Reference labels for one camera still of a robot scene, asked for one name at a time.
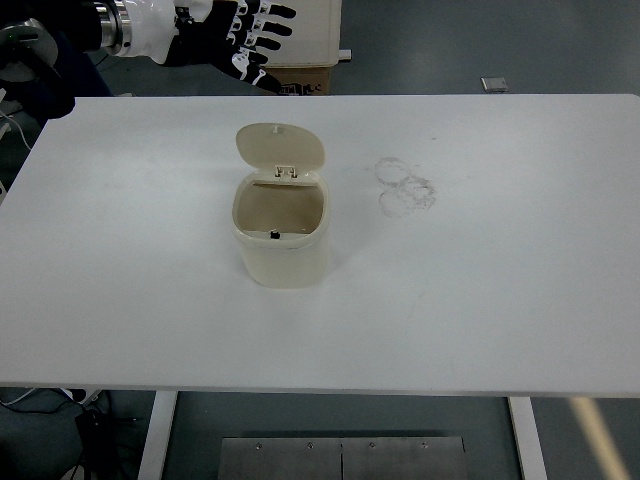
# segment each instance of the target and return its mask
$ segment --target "cardboard box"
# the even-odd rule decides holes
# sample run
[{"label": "cardboard box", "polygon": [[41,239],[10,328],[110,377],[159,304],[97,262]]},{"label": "cardboard box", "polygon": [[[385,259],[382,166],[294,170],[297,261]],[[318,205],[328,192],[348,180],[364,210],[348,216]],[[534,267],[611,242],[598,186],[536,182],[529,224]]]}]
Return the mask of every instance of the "cardboard box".
[{"label": "cardboard box", "polygon": [[265,70],[282,83],[281,95],[328,95],[331,67],[271,67]]}]

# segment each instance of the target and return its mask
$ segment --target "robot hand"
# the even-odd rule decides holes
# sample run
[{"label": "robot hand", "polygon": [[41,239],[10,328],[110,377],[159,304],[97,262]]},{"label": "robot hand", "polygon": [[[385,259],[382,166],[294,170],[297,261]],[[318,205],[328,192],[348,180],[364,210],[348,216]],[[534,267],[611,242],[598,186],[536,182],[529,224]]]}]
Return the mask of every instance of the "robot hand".
[{"label": "robot hand", "polygon": [[196,21],[188,8],[177,7],[176,14],[179,35],[174,37],[163,65],[210,63],[233,78],[274,93],[280,91],[280,82],[261,67],[268,57],[256,47],[278,50],[280,43],[262,33],[291,35],[289,27],[271,19],[293,18],[295,10],[267,0],[240,0],[214,1],[202,22]]}]

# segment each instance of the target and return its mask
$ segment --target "table leg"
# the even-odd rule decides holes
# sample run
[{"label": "table leg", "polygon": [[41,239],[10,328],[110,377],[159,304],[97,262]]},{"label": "table leg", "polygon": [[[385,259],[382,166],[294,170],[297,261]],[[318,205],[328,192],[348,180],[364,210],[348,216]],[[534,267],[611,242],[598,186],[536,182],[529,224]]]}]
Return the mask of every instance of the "table leg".
[{"label": "table leg", "polygon": [[161,480],[178,392],[157,391],[138,480]]},{"label": "table leg", "polygon": [[547,480],[531,399],[509,397],[509,409],[523,480]]}]

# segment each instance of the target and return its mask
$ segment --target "gray floor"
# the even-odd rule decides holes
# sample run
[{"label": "gray floor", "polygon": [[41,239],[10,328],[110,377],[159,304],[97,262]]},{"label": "gray floor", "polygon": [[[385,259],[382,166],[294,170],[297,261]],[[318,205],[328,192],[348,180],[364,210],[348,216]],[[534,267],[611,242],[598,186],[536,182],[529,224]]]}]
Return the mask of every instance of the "gray floor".
[{"label": "gray floor", "polygon": [[[484,95],[482,76],[505,77],[514,94],[640,94],[640,2],[343,0],[341,44],[352,49],[353,61],[334,68],[334,95]],[[168,69],[148,59],[108,58],[99,69],[114,94],[256,94],[207,66]],[[16,107],[2,104],[5,112]],[[16,120],[33,142],[39,133],[35,122],[24,115]],[[0,152],[0,181],[10,187],[27,153],[15,130],[0,142]],[[0,390],[3,399],[12,393]],[[121,408],[148,417],[148,392],[118,392],[114,398]],[[34,398],[27,406],[50,408],[54,401]],[[549,478],[605,478],[567,401],[533,403]],[[640,402],[598,403],[628,470],[640,477]],[[300,396],[276,402],[265,396],[184,394],[165,478],[215,478],[224,435],[434,431],[462,432],[478,446],[476,456],[470,455],[470,478],[517,478],[503,406],[500,399]],[[79,455],[72,409],[46,417],[0,412],[0,478],[56,479],[72,466]],[[141,424],[121,435],[136,444],[145,431]]]}]

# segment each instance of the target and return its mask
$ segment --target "white cable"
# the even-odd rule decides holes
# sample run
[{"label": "white cable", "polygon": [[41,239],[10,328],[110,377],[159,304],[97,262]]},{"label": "white cable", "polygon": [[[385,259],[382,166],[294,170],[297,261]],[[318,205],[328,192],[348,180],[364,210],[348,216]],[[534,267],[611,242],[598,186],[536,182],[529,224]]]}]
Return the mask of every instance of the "white cable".
[{"label": "white cable", "polygon": [[29,149],[29,151],[31,151],[31,147],[27,143],[27,139],[24,138],[24,132],[22,131],[22,127],[20,126],[20,124],[18,122],[16,122],[13,118],[7,117],[2,110],[0,110],[0,116],[6,118],[11,123],[13,123],[16,127],[18,127],[18,130],[20,130],[20,136],[22,137],[22,141],[24,142],[24,146],[27,147]]},{"label": "white cable", "polygon": [[31,395],[33,392],[35,392],[37,390],[37,388],[32,388],[31,390],[29,390],[27,393],[25,393],[24,395],[20,395],[18,398],[16,398],[15,400],[11,400],[10,402],[3,402],[0,401],[0,403],[2,405],[4,405],[5,407],[8,407],[9,405],[13,405],[14,403],[18,403],[20,400],[22,400],[23,398],[26,398],[28,395]]}]

